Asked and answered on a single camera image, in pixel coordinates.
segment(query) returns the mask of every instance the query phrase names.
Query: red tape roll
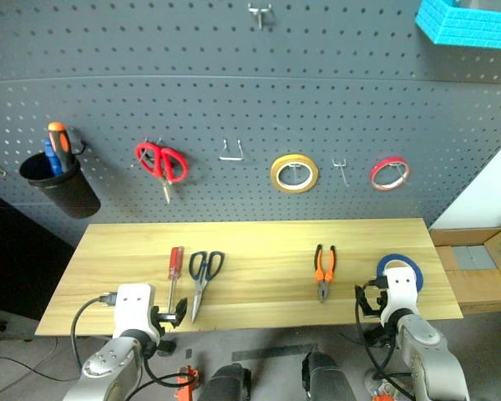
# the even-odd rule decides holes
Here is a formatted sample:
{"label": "red tape roll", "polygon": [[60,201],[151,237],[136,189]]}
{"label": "red tape roll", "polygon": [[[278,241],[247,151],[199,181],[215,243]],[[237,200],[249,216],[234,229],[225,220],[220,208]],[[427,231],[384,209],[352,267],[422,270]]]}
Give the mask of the red tape roll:
{"label": "red tape roll", "polygon": [[[382,170],[384,167],[388,167],[389,165],[392,167],[397,167],[397,169],[399,170],[400,170],[399,166],[402,165],[404,167],[404,171],[401,172],[397,180],[391,182],[390,184],[378,184],[375,181],[375,177],[377,176],[380,170]],[[373,185],[373,187],[377,190],[395,190],[396,188],[407,182],[407,178],[409,175],[410,175],[410,167],[408,166],[407,161],[399,156],[393,156],[383,161],[379,161],[371,169],[371,173],[369,174],[371,179],[371,185]]]}

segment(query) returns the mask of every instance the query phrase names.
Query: white wall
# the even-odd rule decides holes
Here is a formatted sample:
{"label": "white wall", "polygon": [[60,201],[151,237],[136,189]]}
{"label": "white wall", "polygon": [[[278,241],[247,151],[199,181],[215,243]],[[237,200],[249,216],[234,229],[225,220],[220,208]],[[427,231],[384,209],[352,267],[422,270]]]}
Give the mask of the white wall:
{"label": "white wall", "polygon": [[501,226],[501,150],[431,228]]}

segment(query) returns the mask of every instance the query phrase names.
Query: orange-handled pliers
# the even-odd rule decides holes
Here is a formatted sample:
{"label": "orange-handled pliers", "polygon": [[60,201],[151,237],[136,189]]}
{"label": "orange-handled pliers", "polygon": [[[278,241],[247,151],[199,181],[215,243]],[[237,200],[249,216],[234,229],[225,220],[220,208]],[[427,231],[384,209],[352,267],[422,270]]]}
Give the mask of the orange-handled pliers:
{"label": "orange-handled pliers", "polygon": [[321,256],[323,254],[323,245],[319,244],[314,256],[314,277],[319,282],[318,294],[319,300],[324,302],[328,295],[328,284],[334,280],[334,271],[336,270],[336,248],[332,245],[330,250],[330,266],[326,273],[321,267]]}

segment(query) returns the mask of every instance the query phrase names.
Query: wooden tabletop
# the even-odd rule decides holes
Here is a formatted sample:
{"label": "wooden tabletop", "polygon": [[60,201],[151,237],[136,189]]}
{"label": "wooden tabletop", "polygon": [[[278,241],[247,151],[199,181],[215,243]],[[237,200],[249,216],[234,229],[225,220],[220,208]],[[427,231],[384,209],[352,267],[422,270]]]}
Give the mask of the wooden tabletop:
{"label": "wooden tabletop", "polygon": [[[320,243],[324,250],[330,245],[337,250],[335,281],[325,303],[318,301],[313,278]],[[378,261],[389,253],[408,256],[422,269],[425,285],[418,307],[426,319],[462,317],[422,219],[96,224],[83,235],[36,334],[68,335],[86,301],[125,283],[152,284],[155,304],[164,311],[173,246],[185,248],[174,300],[187,297],[189,302],[188,315],[175,331],[353,323],[354,285],[374,277]],[[195,284],[187,269],[196,251],[223,251],[226,257],[191,323]],[[325,251],[325,268],[327,263]],[[113,310],[89,307],[77,334],[110,334]]]}

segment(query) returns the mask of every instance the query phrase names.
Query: gray pegboard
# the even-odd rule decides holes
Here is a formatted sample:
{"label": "gray pegboard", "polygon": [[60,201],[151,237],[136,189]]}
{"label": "gray pegboard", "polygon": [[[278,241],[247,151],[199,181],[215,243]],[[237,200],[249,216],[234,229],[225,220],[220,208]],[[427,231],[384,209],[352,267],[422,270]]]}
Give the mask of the gray pegboard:
{"label": "gray pegboard", "polygon": [[[170,4],[0,2],[0,164],[11,173],[0,196],[73,245],[89,222],[431,223],[501,148],[501,51],[432,45],[416,2],[278,2],[264,32],[246,2]],[[17,173],[51,120],[90,144],[80,161],[102,201],[90,219],[68,218]],[[145,136],[190,161],[170,206],[130,167]],[[232,152],[241,139],[245,161],[217,160],[223,138]],[[295,152],[320,179],[287,195],[269,169]],[[410,185],[378,192],[369,171],[390,155],[409,161]],[[332,157],[347,160],[348,188]]]}

